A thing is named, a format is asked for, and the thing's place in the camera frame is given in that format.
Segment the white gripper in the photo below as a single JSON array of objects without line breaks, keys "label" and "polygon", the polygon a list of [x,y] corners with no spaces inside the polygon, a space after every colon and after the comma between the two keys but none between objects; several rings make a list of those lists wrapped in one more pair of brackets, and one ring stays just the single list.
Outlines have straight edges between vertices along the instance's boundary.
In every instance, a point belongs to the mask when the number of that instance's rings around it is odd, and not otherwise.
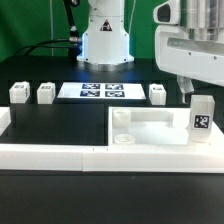
[{"label": "white gripper", "polygon": [[187,103],[194,92],[191,79],[224,86],[224,29],[217,41],[195,41],[178,26],[159,25],[155,59],[160,70],[178,75],[182,102]]}]

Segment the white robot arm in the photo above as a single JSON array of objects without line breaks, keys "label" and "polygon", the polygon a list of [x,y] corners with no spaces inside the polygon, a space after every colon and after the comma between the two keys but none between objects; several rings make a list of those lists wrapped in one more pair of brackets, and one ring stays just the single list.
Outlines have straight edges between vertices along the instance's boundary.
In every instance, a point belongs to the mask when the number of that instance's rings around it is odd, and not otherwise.
[{"label": "white robot arm", "polygon": [[[124,0],[88,0],[89,23],[78,64],[97,71],[129,67],[129,33]],[[167,0],[153,11],[155,61],[177,76],[183,93],[192,81],[224,86],[224,0]]]}]

